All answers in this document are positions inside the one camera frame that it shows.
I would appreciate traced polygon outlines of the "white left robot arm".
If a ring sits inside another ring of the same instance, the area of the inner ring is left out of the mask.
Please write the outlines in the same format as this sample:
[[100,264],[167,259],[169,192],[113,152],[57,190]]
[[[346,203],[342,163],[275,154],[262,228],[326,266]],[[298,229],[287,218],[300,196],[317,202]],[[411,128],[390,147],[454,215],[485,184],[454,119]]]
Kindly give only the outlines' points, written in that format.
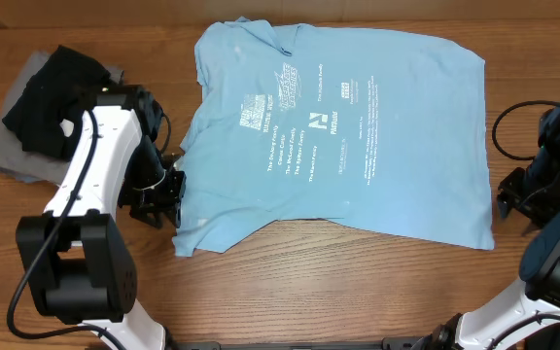
[[164,219],[181,224],[186,175],[155,144],[169,119],[141,86],[94,87],[80,104],[81,137],[62,184],[42,215],[17,224],[24,274],[8,329],[32,338],[15,324],[28,289],[37,311],[64,325],[38,339],[92,332],[111,349],[174,349],[167,327],[137,298],[136,266],[116,223],[118,209],[128,207],[131,218],[153,228]]

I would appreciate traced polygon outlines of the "light blue printed t-shirt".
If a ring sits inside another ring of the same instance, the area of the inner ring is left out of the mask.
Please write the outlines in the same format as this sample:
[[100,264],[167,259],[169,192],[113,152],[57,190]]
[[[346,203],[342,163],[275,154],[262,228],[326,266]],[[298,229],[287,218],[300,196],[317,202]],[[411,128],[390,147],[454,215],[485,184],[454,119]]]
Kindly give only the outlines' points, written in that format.
[[180,257],[275,221],[494,247],[484,60],[432,36],[217,22],[182,141]]

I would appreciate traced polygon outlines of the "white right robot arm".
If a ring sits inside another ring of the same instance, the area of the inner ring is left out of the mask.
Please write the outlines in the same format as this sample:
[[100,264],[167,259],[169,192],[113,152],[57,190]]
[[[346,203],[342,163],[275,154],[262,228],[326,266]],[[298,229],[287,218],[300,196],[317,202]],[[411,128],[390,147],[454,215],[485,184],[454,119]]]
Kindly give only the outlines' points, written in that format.
[[517,279],[480,308],[455,315],[417,340],[414,348],[509,349],[560,324],[560,102],[546,105],[537,154],[498,186],[500,214],[516,210],[539,229]]

